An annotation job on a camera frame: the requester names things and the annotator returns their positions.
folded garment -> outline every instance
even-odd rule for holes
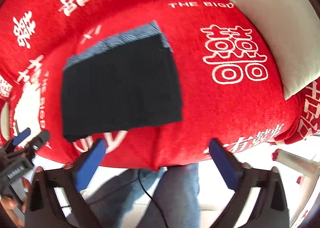
[[[69,142],[182,119],[177,71],[161,34],[65,67],[61,100],[63,134]]]

black cable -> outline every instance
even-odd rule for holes
[[[147,196],[149,196],[149,198],[151,199],[151,201],[152,201],[152,202],[155,204],[155,206],[158,208],[158,210],[159,210],[159,212],[160,212],[160,214],[161,214],[161,216],[162,216],[162,219],[163,219],[163,221],[164,221],[164,226],[165,226],[165,228],[169,228],[168,223],[167,223],[167,220],[166,220],[165,217],[164,217],[164,213],[163,213],[161,207],[158,205],[158,203],[156,202],[156,200],[154,200],[154,199],[152,198],[152,196],[149,195],[148,192],[147,192],[147,191],[145,190],[145,188],[143,187],[143,185],[142,185],[142,183],[141,183],[141,180],[140,180],[140,171],[141,171],[141,169],[138,170],[138,180],[139,180],[139,183],[140,183],[143,191],[147,194]]]

beige pillow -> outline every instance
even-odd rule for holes
[[[270,46],[289,99],[320,77],[320,20],[308,0],[230,0]]]

jeans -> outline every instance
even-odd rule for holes
[[[138,180],[138,169],[128,169],[102,185],[86,200],[103,228],[120,228],[124,215],[133,203],[144,194]],[[149,189],[161,177],[153,199],[162,209],[169,228],[199,228],[201,209],[197,200],[199,193],[198,163],[171,166],[152,172],[140,170],[143,187]],[[68,221],[74,226],[72,214]],[[165,228],[159,210],[150,202],[137,228]]]

person's hand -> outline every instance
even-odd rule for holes
[[[36,168],[36,173],[43,171],[42,167],[37,167]],[[22,177],[22,183],[23,183],[23,187],[25,188],[26,191],[29,191],[30,189],[30,182],[28,179]],[[11,218],[11,220],[18,226],[18,227],[24,227],[24,222],[18,218],[18,216],[15,215],[15,213],[12,211],[13,209],[17,208],[18,204],[16,201],[14,201],[13,199],[6,197],[6,196],[2,196],[0,203],[2,204],[4,210],[7,212],[7,214],[9,215],[9,217]],[[26,202],[23,203],[22,207],[21,207],[23,213],[26,211]]]

